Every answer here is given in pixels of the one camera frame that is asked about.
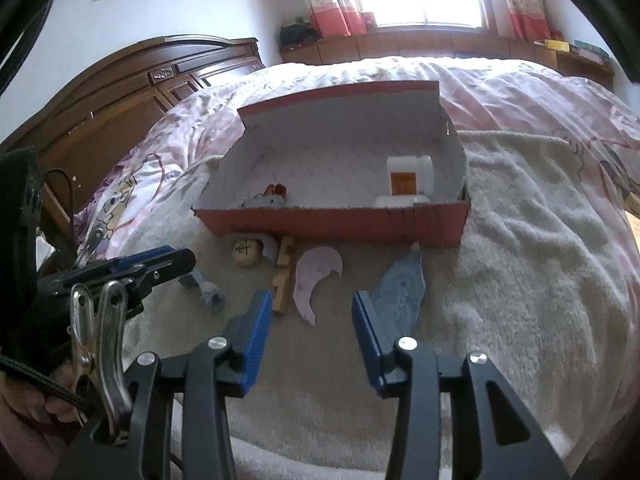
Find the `person's left hand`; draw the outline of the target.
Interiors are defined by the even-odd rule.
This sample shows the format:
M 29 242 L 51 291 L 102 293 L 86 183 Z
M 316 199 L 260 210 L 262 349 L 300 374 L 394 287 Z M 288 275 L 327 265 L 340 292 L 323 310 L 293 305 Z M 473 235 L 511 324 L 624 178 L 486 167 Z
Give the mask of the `person's left hand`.
M 1 444 L 26 479 L 50 479 L 79 430 L 70 404 L 1 373 Z

